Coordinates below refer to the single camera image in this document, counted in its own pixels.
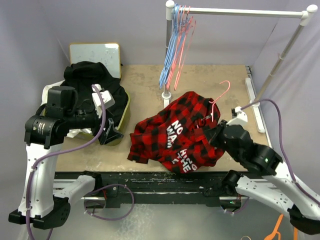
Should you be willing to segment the single pink hanger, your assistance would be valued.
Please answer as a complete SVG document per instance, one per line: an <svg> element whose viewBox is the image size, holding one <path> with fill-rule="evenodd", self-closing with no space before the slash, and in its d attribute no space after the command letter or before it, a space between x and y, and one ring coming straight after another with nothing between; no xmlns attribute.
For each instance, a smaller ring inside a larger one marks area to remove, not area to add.
<svg viewBox="0 0 320 240"><path fill-rule="evenodd" d="M204 117L204 118L203 118L204 120L205 120L205 119L209 119L209 117L211 117L211 121L212 121L212 122L214 121L214 108L215 108L215 106L217 105L217 101L218 101L221 97L223 97L223 96L229 91L229 89L230 89L230 87L231 87L231 83L230 83L229 80L224 80L224 81L220 82L219 84L221 85L221 84L223 84L223 83L227 83L227 84L228 84L227 89L226 89L220 96L218 96L216 99L214 99L213 101L209 101L209 103L211 104L211 113L210 113L209 116Z"/></svg>

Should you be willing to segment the red black plaid shirt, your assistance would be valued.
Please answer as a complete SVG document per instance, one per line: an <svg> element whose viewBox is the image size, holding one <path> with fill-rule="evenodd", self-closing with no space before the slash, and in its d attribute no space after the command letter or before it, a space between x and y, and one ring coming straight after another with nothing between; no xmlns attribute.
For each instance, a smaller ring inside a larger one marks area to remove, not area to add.
<svg viewBox="0 0 320 240"><path fill-rule="evenodd" d="M215 128L220 116L213 99L188 91L136 124L127 158L140 164L157 161L180 174L214 167L225 152L210 145L205 130Z"/></svg>

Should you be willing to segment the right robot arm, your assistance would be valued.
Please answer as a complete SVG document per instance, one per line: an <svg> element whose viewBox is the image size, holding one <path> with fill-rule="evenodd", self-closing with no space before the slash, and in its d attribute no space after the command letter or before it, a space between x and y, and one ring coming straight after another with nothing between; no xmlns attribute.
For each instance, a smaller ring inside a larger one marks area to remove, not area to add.
<svg viewBox="0 0 320 240"><path fill-rule="evenodd" d="M257 184L244 174L230 170L222 180L228 196L236 193L253 198L285 217L307 235L320 232L320 196L291 174L288 164L271 147L255 143L241 125L221 121L206 134L209 143L227 152L250 173L262 177L275 188Z"/></svg>

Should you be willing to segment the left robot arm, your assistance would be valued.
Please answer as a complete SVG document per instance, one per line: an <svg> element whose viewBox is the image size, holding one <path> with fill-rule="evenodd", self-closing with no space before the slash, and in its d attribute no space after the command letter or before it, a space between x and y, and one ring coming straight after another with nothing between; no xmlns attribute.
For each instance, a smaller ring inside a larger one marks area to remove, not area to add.
<svg viewBox="0 0 320 240"><path fill-rule="evenodd" d="M44 111L25 123L25 186L18 209L8 216L9 222L41 230L58 228L68 219L74 203L87 194L98 196L103 191L101 175L84 171L69 186L54 192L57 159L64 154L62 145L68 133L91 129L92 144L95 140L103 142L103 134L114 126L107 117L107 109L115 104L111 93L94 84L89 95L93 110L84 111L77 108L79 95L74 87L53 86L47 91Z"/></svg>

